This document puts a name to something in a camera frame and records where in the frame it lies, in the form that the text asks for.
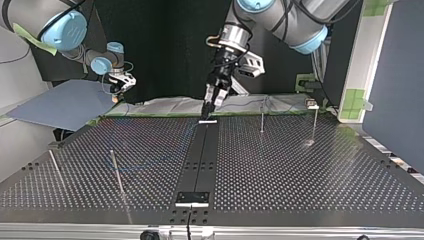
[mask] gray panel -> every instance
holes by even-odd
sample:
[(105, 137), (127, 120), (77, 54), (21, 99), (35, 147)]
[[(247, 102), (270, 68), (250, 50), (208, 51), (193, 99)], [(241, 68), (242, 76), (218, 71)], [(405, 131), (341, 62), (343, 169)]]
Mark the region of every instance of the gray panel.
[(424, 172), (424, 1), (394, 3), (369, 101), (364, 130)]
[(195, 124), (189, 118), (104, 120), (56, 154), (60, 172), (43, 158), (2, 183), (0, 221), (169, 224)]
[(424, 227), (424, 187), (334, 118), (313, 145), (312, 115), (219, 122), (208, 225)]
[[(109, 85), (104, 84), (104, 89), (109, 89)], [(103, 91), (101, 83), (70, 80), (18, 106), (7, 115), (30, 123), (77, 131), (115, 105), (112, 96)]]

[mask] metal rod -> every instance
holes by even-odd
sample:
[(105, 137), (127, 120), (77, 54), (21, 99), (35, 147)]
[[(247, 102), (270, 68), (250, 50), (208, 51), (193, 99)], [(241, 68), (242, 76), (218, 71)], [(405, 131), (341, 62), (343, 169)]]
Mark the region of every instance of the metal rod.
[(262, 113), (262, 119), (261, 119), (261, 133), (264, 132), (264, 121), (265, 121), (265, 114)]
[(315, 141), (315, 130), (316, 130), (316, 128), (317, 128), (318, 110), (319, 110), (319, 109), (316, 109), (316, 110), (315, 110), (314, 129), (313, 129), (313, 131), (312, 131), (312, 140), (313, 140), (313, 141)]
[(112, 157), (113, 166), (115, 167), (115, 174), (116, 179), (118, 180), (119, 188), (121, 189), (121, 193), (124, 194), (125, 192), (124, 187), (122, 186), (121, 173), (119, 172), (118, 162), (116, 161), (115, 152), (113, 150), (110, 150), (110, 156)]
[(51, 158), (51, 159), (52, 159), (52, 161), (53, 161), (54, 168), (56, 168), (56, 171), (60, 171), (60, 169), (59, 169), (59, 165), (57, 165), (56, 158), (55, 158), (55, 156), (54, 156), (53, 151), (52, 151), (52, 150), (49, 150), (49, 153), (50, 153), (50, 158)]

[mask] vertical metal post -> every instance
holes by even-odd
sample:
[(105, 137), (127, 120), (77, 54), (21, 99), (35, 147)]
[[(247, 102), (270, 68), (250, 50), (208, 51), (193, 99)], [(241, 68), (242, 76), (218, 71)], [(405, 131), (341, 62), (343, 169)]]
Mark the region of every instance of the vertical metal post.
[(264, 113), (264, 108), (266, 105), (266, 101), (268, 100), (268, 96), (265, 96), (264, 100), (262, 101), (262, 106), (261, 106), (261, 133), (265, 132), (265, 113)]
[(56, 171), (60, 171), (60, 169), (59, 169), (59, 165), (57, 165), (56, 157), (54, 156), (53, 151), (52, 151), (52, 150), (49, 150), (49, 153), (50, 153), (50, 158), (51, 158), (51, 159), (52, 159), (52, 161), (53, 161), (54, 168), (56, 168)]
[(113, 166), (115, 168), (116, 179), (118, 180), (119, 188), (121, 189), (121, 193), (124, 194), (124, 187), (122, 186), (121, 181), (121, 173), (119, 172), (118, 162), (116, 161), (115, 152), (110, 150), (110, 156), (112, 158)]
[(315, 142), (315, 130), (316, 130), (316, 128), (317, 128), (318, 110), (319, 110), (319, 109), (316, 109), (316, 110), (315, 110), (314, 129), (313, 129), (313, 131), (312, 131), (312, 141), (314, 141), (314, 142)]
[(261, 133), (264, 132), (264, 121), (265, 121), (265, 114), (262, 113), (262, 120), (261, 120)]

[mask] black cable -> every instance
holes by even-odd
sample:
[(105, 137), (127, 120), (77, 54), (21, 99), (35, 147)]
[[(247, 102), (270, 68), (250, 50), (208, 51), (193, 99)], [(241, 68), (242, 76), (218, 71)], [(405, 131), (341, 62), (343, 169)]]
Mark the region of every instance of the black cable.
[(19, 58), (13, 59), (13, 60), (9, 60), (9, 61), (0, 62), (0, 64), (13, 63), (13, 62), (17, 62), (19, 60), (22, 60), (22, 59), (24, 59), (28, 56), (30, 51), (31, 51), (31, 47), (28, 46), (27, 52), (22, 57), (19, 57)]
[(87, 23), (87, 31), (88, 31), (88, 27), (90, 26), (91, 17), (93, 16), (94, 7), (95, 7), (95, 1), (93, 0), (93, 3), (91, 4), (90, 15), (88, 15), (88, 19), (87, 19), (87, 21), (88, 21), (88, 23)]
[(191, 240), (190, 220), (191, 220), (191, 209), (190, 209), (190, 214), (188, 215), (188, 221), (187, 221), (187, 240)]
[[(313, 58), (314, 58), (314, 56), (311, 54), (312, 64), (314, 64), (314, 67), (315, 67), (315, 69), (318, 72), (318, 66), (316, 65), (316, 62), (315, 62), (315, 60)], [(333, 107), (334, 111), (336, 111), (337, 115), (339, 115), (339, 111), (336, 109), (336, 108), (338, 108), (338, 106), (334, 105), (334, 103), (328, 97), (328, 94), (327, 94), (327, 92), (325, 91), (325, 88), (324, 88), (324, 84), (322, 83), (321, 77), (318, 74), (317, 74), (317, 78), (318, 78), (317, 80), (318, 80), (319, 84), (321, 85), (321, 89), (324, 92), (325, 98), (327, 98), (327, 100), (330, 103), (331, 107)]]
[(290, 5), (287, 7), (287, 0), (283, 0), (284, 5), (284, 19), (285, 19), (285, 25), (284, 25), (284, 35), (281, 38), (281, 41), (285, 41), (287, 37), (287, 30), (289, 29), (289, 13), (293, 8), (293, 0), (290, 2)]
[(370, 238), (367, 235), (362, 235), (358, 238), (358, 240), (370, 240)]
[(40, 33), (37, 36), (38, 41), (41, 41), (41, 38), (43, 37), (44, 33), (47, 32), (55, 23), (57, 23), (62, 17), (64, 17), (66, 14), (70, 13), (72, 10), (75, 10), (79, 8), (83, 3), (85, 3), (86, 0), (82, 0), (81, 2), (75, 4), (74, 6), (68, 8), (66, 11), (59, 14), (57, 17), (55, 17), (52, 21), (50, 21), (46, 26), (44, 26), (43, 29), (41, 29)]
[(308, 9), (306, 9), (305, 5), (303, 5), (302, 0), (300, 0), (299, 2), (297, 2), (296, 0), (292, 0), (291, 2), (294, 3), (294, 5), (296, 5), (297, 8), (299, 8), (299, 10), (301, 10), (306, 16), (308, 16), (312, 21), (318, 23), (318, 24), (334, 24), (337, 23), (341, 20), (343, 20), (347, 15), (349, 15), (350, 12), (352, 12), (352, 10), (356, 7), (356, 5), (358, 5), (358, 3), (361, 0), (356, 0), (356, 2), (339, 18), (334, 19), (334, 20), (330, 20), (330, 21), (326, 21), (325, 19), (321, 19), (318, 18), (316, 16), (314, 16), (311, 12), (308, 11)]

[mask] cable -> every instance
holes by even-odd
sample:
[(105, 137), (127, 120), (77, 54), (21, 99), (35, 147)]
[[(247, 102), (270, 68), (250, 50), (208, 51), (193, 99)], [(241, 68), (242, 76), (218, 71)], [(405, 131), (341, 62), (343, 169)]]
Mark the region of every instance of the cable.
[(272, 111), (272, 110), (271, 110), (271, 107), (268, 105), (268, 101), (272, 104), (272, 102), (270, 101), (270, 98), (267, 98), (267, 99), (265, 100), (265, 106), (266, 106), (266, 107), (267, 107), (267, 109), (268, 109), (267, 114), (285, 114), (285, 113), (290, 112), (290, 110), (292, 110), (295, 106), (300, 105), (300, 104), (293, 104), (293, 105), (291, 105), (291, 106), (290, 106), (290, 108), (289, 108), (289, 109), (287, 109), (287, 110), (285, 110), (285, 111), (283, 111), (283, 112), (277, 112), (277, 111)]
[(306, 9), (306, 7), (302, 3), (302, 0), (300, 0), (299, 2), (297, 2), (296, 0), (292, 0), (291, 2), (294, 3), (294, 5), (296, 5), (296, 7), (299, 8), (299, 10), (302, 11), (306, 16), (308, 16), (312, 21), (318, 24), (326, 25), (326, 24), (334, 24), (343, 20), (347, 15), (349, 15), (350, 12), (352, 12), (352, 10), (356, 7), (356, 5), (358, 5), (360, 1), (361, 0), (356, 0), (356, 2), (342, 16), (330, 21), (326, 21), (325, 19), (321, 19), (314, 16), (311, 12), (309, 12), (308, 9)]
[[(314, 58), (314, 54), (311, 54), (311, 60), (312, 60), (312, 64), (314, 65), (314, 68), (317, 69), (318, 72), (318, 66), (316, 64), (315, 58)], [(331, 99), (328, 97), (327, 92), (324, 89), (324, 84), (322, 83), (322, 79), (321, 76), (319, 76), (319, 74), (317, 74), (317, 80), (321, 85), (321, 89), (324, 92), (325, 98), (327, 98), (328, 102), (330, 103), (331, 107), (333, 107), (334, 111), (336, 111), (337, 115), (339, 115), (339, 111), (336, 109), (338, 108), (338, 106), (334, 105), (333, 102), (331, 101)]]
[(91, 17), (93, 16), (94, 7), (95, 7), (95, 1), (94, 0), (92, 0), (92, 1), (93, 1), (93, 3), (91, 4), (90, 15), (88, 15), (87, 31), (88, 31), (88, 27), (90, 26)]
[(225, 106), (222, 106), (222, 107), (218, 108), (217, 111), (222, 110), (222, 109), (224, 109), (226, 107), (245, 107), (245, 106), (248, 106), (248, 105), (250, 105), (252, 103), (256, 103), (256, 102), (263, 102), (263, 99), (261, 99), (261, 100), (253, 100), (253, 101), (247, 102), (245, 104), (228, 104), (228, 105), (225, 105)]
[(38, 41), (41, 41), (41, 38), (43, 37), (44, 33), (47, 32), (54, 24), (56, 24), (62, 17), (64, 17), (66, 14), (70, 13), (72, 10), (75, 10), (79, 8), (82, 4), (85, 3), (86, 0), (82, 0), (81, 2), (75, 4), (74, 6), (68, 8), (66, 11), (59, 14), (57, 17), (55, 17), (52, 21), (50, 21), (46, 26), (44, 26), (43, 29), (41, 29), (40, 33), (37, 36)]
[(9, 61), (0, 62), (0, 64), (13, 63), (13, 62), (17, 62), (19, 60), (22, 60), (22, 59), (24, 59), (28, 56), (29, 52), (31, 52), (31, 47), (28, 46), (27, 52), (22, 57), (19, 57), (19, 58), (13, 59), (13, 60), (9, 60)]
[(190, 220), (191, 220), (191, 209), (190, 209), (190, 214), (188, 215), (188, 221), (187, 221), (187, 240), (191, 240)]
[(293, 1), (290, 2), (290, 5), (287, 7), (287, 0), (283, 0), (283, 5), (284, 5), (284, 17), (283, 20), (285, 20), (285, 25), (284, 25), (284, 35), (281, 38), (281, 41), (285, 41), (286, 37), (287, 37), (287, 30), (289, 29), (289, 13), (293, 8)]
[(129, 61), (124, 61), (124, 64), (131, 65), (130, 69), (125, 70), (124, 72), (126, 72), (126, 73), (127, 73), (127, 72), (131, 72), (132, 70), (134, 70), (134, 63), (129, 62)]

